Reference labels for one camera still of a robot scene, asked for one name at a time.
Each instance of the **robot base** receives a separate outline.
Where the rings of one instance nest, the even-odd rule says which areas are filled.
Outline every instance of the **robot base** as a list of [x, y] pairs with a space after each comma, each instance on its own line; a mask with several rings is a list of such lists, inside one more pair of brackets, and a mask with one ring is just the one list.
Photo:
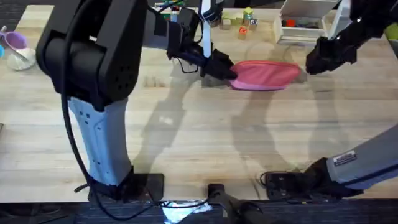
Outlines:
[[265, 187], [269, 200], [293, 200], [306, 202], [311, 198], [304, 194], [305, 176], [298, 172], [267, 172]]
[[[94, 182], [95, 191], [99, 198], [110, 201], [160, 201], [163, 198], [164, 175], [163, 174], [135, 174], [132, 168], [130, 173], [119, 186], [104, 185]], [[93, 189], [90, 189], [88, 200], [95, 202]]]

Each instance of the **wire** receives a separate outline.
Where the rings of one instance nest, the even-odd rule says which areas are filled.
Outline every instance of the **wire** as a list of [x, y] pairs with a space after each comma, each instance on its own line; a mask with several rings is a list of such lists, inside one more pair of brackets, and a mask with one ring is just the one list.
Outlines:
[[166, 10], [167, 8], [170, 8], [170, 7], [172, 7], [172, 6], [174, 6], [174, 5], [178, 4], [178, 3], [180, 3], [180, 2], [182, 2], [182, 1], [184, 1], [184, 0], [177, 0], [177, 1], [175, 1], [175, 2], [172, 2], [172, 3], [168, 4], [168, 5], [165, 5], [165, 6], [163, 6], [161, 9], [159, 9], [158, 12], [163, 12], [163, 11]]
[[267, 184], [264, 182], [264, 181], [265, 181], [265, 178], [266, 178], [266, 174], [267, 174], [267, 173], [262, 173], [261, 176], [260, 176], [260, 184], [261, 184], [263, 187], [267, 187]]
[[186, 71], [184, 70], [184, 67], [182, 66], [181, 60], [180, 60], [179, 58], [176, 58], [176, 59], [178, 60], [178, 62], [180, 62], [182, 73], [184, 73], [184, 74], [192, 74], [192, 73], [196, 73], [196, 72], [199, 71], [199, 66], [197, 65], [197, 69], [196, 69], [195, 71], [186, 72]]
[[209, 202], [209, 199], [206, 199], [206, 200], [204, 200], [204, 201], [202, 201], [200, 203], [197, 203], [195, 205], [187, 205], [187, 206], [180, 206], [180, 207], [174, 207], [174, 206], [168, 206], [168, 205], [160, 205], [160, 207], [162, 207], [162, 208], [196, 208], [196, 207], [202, 206], [202, 205], [204, 205], [204, 204], [206, 204], [208, 202]]
[[50, 212], [43, 212], [43, 213], [36, 213], [36, 214], [31, 214], [31, 215], [26, 215], [26, 214], [15, 214], [15, 213], [10, 213], [4, 210], [0, 210], [0, 213], [2, 215], [5, 215], [7, 217], [37, 217], [37, 216], [41, 216], [41, 215], [53, 215], [54, 213], [57, 213], [61, 210], [61, 208], [55, 209], [53, 211]]
[[256, 203], [254, 203], [254, 202], [247, 201], [247, 202], [244, 202], [241, 206], [243, 206], [243, 205], [251, 205], [251, 206], [253, 206], [254, 208], [256, 208], [259, 212], [263, 213], [263, 211], [262, 211], [262, 209], [260, 208], [260, 206], [259, 206], [258, 204], [256, 204]]
[[201, 36], [198, 41], [194, 41], [194, 43], [196, 43], [196, 44], [199, 44], [201, 42], [201, 40], [203, 39], [203, 21], [200, 17], [199, 17], [199, 22], [200, 22]]
[[293, 199], [293, 197], [286, 197], [286, 198], [281, 198], [278, 200], [259, 200], [256, 203], [279, 203], [279, 202], [286, 202], [288, 203], [288, 200]]
[[51, 219], [49, 219], [49, 220], [39, 222], [38, 224], [44, 224], [44, 223], [54, 222], [54, 221], [57, 221], [57, 220], [60, 220], [60, 219], [66, 218], [66, 217], [69, 217], [69, 215], [62, 215], [61, 217], [51, 218]]
[[153, 205], [142, 209], [141, 211], [131, 215], [130, 217], [116, 217], [112, 214], [110, 214], [107, 209], [105, 209], [98, 197], [97, 191], [95, 189], [95, 186], [93, 185], [93, 178], [88, 174], [88, 171], [83, 163], [83, 159], [80, 156], [75, 137], [73, 135], [73, 130], [72, 130], [72, 124], [70, 121], [70, 115], [69, 115], [69, 109], [68, 109], [68, 95], [67, 95], [67, 72], [68, 72], [68, 63], [69, 63], [69, 54], [70, 54], [70, 49], [72, 46], [72, 41], [75, 36], [76, 28], [78, 25], [78, 22], [81, 20], [83, 17], [84, 13], [88, 10], [88, 8], [93, 4], [95, 0], [86, 0], [82, 5], [81, 8], [77, 11], [75, 17], [72, 20], [72, 23], [70, 24], [69, 32], [65, 38], [65, 47], [63, 50], [62, 54], [62, 64], [61, 64], [61, 103], [62, 103], [62, 113], [63, 113], [63, 120], [65, 122], [65, 128], [67, 130], [68, 134], [68, 139], [69, 143], [72, 147], [73, 154], [75, 155], [75, 158], [77, 160], [77, 163], [80, 167], [81, 172], [83, 173], [88, 186], [90, 189], [93, 191], [94, 198], [96, 200], [97, 206], [101, 209], [101, 211], [113, 220], [116, 221], [127, 221], [132, 218], [137, 217], [138, 215], [146, 212], [147, 210], [151, 209]]

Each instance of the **red object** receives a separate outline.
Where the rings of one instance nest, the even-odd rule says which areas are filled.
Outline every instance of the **red object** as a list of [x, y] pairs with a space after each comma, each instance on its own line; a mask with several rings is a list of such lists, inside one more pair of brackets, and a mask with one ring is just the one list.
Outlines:
[[246, 28], [244, 28], [244, 27], [239, 28], [239, 33], [240, 34], [245, 34], [247, 32], [248, 32], [248, 30]]
[[236, 90], [281, 90], [301, 74], [301, 68], [297, 65], [268, 60], [239, 62], [231, 70], [238, 75], [231, 81]]
[[295, 21], [293, 19], [288, 19], [286, 21], [286, 26], [287, 27], [294, 27]]

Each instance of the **wooden table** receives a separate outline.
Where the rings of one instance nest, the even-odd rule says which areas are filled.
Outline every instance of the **wooden table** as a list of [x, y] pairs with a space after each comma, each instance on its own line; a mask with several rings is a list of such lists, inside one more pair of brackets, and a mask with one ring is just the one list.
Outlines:
[[[51, 10], [29, 6], [22, 17], [17, 31], [31, 47]], [[271, 25], [278, 10], [254, 13], [261, 20], [255, 33], [242, 41], [237, 27], [214, 28], [215, 47], [235, 62], [269, 59], [303, 67], [310, 47], [274, 44]], [[266, 199], [256, 181], [261, 173], [304, 170], [398, 122], [398, 62], [387, 40], [372, 40], [358, 53], [358, 63], [306, 82], [304, 74], [286, 90], [250, 92], [184, 75], [164, 51], [144, 49], [126, 113], [136, 172], [164, 173], [166, 200], [205, 198], [213, 182], [237, 198]], [[86, 201], [87, 191], [73, 192], [85, 180], [67, 141], [60, 95], [37, 67], [13, 72], [5, 62], [0, 61], [0, 202]], [[86, 159], [79, 132], [76, 138]], [[392, 179], [360, 198], [398, 198], [396, 189], [398, 179]]]

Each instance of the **label sticker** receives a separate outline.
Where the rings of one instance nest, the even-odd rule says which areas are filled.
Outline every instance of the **label sticker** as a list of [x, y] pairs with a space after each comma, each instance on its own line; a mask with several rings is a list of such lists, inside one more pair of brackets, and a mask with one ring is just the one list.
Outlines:
[[335, 166], [340, 166], [342, 164], [346, 164], [347, 162], [351, 162], [354, 160], [356, 160], [356, 154], [355, 151], [353, 150], [333, 158]]

